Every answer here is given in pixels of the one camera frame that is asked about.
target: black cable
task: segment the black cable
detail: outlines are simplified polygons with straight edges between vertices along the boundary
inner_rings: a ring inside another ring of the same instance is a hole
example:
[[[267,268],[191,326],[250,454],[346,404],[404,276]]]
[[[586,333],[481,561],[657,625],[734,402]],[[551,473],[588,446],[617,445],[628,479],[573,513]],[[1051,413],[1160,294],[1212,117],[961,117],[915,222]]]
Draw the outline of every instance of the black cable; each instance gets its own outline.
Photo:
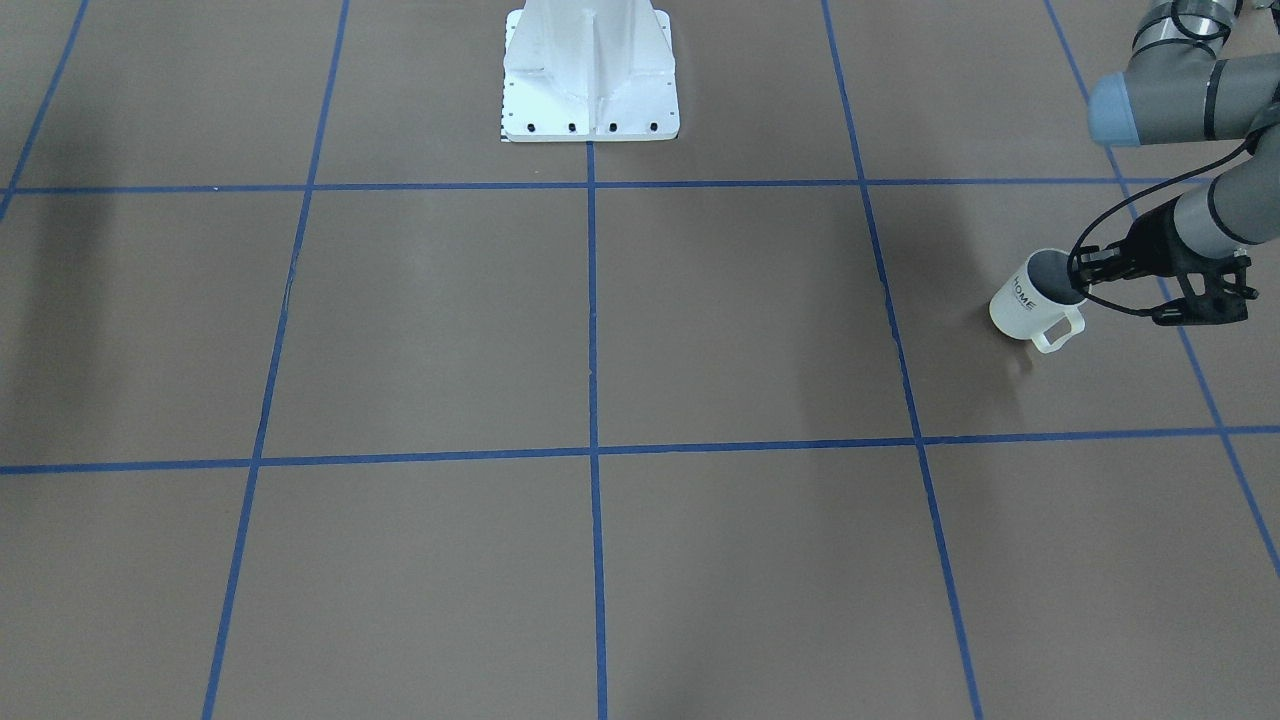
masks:
[[[1174,0],[1172,4],[1169,5],[1169,18],[1174,20],[1174,27],[1178,28],[1178,32],[1185,35],[1187,37],[1197,42],[1213,42],[1215,40],[1225,40],[1231,35],[1231,28],[1229,26],[1224,26],[1222,29],[1210,35],[1201,35],[1198,32],[1192,32],[1190,28],[1183,24],[1183,15],[1180,12],[1178,12],[1178,1],[1179,0]]]
[[[1221,168],[1222,165],[1230,163],[1231,160],[1235,160],[1236,158],[1240,156],[1242,152],[1244,152],[1245,150],[1248,150],[1251,142],[1252,142],[1251,140],[1245,140],[1244,142],[1240,143],[1239,147],[1236,147],[1235,150],[1230,151],[1224,158],[1221,158],[1219,160],[1213,160],[1212,163],[1207,164],[1207,165],[1204,165],[1202,168],[1196,168],[1194,170],[1190,170],[1188,173],[1183,173],[1183,174],[1178,176],[1176,178],[1170,178],[1170,179],[1167,179],[1167,181],[1165,181],[1165,182],[1162,182],[1160,184],[1148,187],[1147,190],[1143,190],[1142,192],[1138,192],[1135,195],[1129,196],[1128,199],[1125,199],[1125,200],[1120,201],[1119,204],[1116,204],[1115,206],[1112,206],[1106,213],[1102,213],[1101,215],[1098,215],[1098,218],[1096,220],[1093,220],[1092,223],[1089,223],[1089,227],[1084,228],[1084,232],[1080,233],[1079,240],[1076,240],[1075,245],[1071,246],[1071,252],[1066,258],[1068,275],[1070,275],[1071,287],[1074,287],[1075,291],[1079,292],[1080,295],[1083,295],[1084,297],[1092,300],[1093,302],[1097,302],[1098,305],[1101,305],[1103,307],[1110,307],[1111,310],[1116,310],[1116,311],[1124,313],[1126,315],[1134,315],[1137,318],[1149,318],[1149,316],[1155,315],[1156,310],[1157,310],[1156,307],[1149,307],[1147,310],[1134,310],[1133,307],[1125,307],[1124,305],[1116,305],[1115,302],[1111,302],[1110,300],[1103,300],[1101,297],[1097,297],[1096,295],[1092,295],[1088,291],[1088,284],[1087,283],[1080,282],[1079,284],[1076,284],[1076,279],[1078,278],[1075,275],[1074,269],[1075,269],[1076,260],[1079,260],[1079,258],[1080,258],[1080,247],[1084,246],[1084,241],[1093,233],[1093,231],[1096,231],[1098,228],[1098,225],[1101,225],[1102,223],[1105,223],[1111,215],[1115,215],[1120,210],[1128,208],[1129,205],[1133,205],[1138,200],[1142,200],[1143,197],[1147,197],[1148,195],[1151,195],[1153,192],[1160,192],[1161,190],[1165,190],[1167,187],[1175,186],[1175,184],[1178,184],[1180,182],[1189,181],[1189,179],[1192,179],[1196,176],[1202,176],[1202,174],[1204,174],[1204,173],[1207,173],[1210,170],[1216,170],[1217,168]]]

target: brown floor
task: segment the brown floor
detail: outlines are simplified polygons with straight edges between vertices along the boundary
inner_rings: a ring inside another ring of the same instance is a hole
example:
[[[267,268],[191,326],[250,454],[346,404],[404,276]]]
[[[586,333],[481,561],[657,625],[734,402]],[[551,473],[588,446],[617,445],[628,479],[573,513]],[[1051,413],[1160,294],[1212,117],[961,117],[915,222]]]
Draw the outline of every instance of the brown floor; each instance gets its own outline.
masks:
[[[1280,255],[986,318],[1229,147],[1089,141],[1144,4],[662,0],[585,147],[517,3],[0,0],[0,717],[1280,716]]]

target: white mug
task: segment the white mug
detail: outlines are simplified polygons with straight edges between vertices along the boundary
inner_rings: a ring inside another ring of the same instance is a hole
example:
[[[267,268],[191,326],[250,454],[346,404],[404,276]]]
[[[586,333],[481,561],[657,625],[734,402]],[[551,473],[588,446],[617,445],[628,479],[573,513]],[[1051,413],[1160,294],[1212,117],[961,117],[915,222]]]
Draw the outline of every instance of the white mug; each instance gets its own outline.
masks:
[[[1066,341],[1084,332],[1080,306],[1088,300],[1071,287],[1068,254],[1037,250],[991,299],[991,322],[1014,340],[1029,340],[1041,352],[1056,352]],[[1047,333],[1066,319],[1070,329],[1050,342]]]

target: white pedestal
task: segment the white pedestal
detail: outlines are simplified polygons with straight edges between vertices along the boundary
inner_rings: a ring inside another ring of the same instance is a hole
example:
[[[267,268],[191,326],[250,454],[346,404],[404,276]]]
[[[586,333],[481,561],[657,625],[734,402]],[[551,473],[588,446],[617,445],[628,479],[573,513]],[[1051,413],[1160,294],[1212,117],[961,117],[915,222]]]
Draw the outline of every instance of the white pedestal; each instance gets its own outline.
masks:
[[[502,138],[671,140],[671,18],[649,0],[527,0],[507,17]]]

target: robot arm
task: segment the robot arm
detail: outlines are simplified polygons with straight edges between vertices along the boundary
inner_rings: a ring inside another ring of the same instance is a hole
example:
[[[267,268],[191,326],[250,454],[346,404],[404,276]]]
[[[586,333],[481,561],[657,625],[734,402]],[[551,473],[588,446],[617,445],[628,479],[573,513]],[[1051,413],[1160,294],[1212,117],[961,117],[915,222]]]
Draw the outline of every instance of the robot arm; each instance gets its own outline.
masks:
[[[1091,132],[1103,145],[1247,138],[1254,154],[1144,214],[1124,240],[1073,252],[1071,284],[1082,291],[1147,275],[1178,278],[1184,296],[1143,313],[1157,324],[1245,319],[1245,301],[1257,292],[1245,286],[1243,251],[1280,236],[1280,54],[1217,59],[1242,5],[1157,0],[1129,68],[1103,78],[1091,101]],[[1203,290],[1190,282],[1196,275]]]

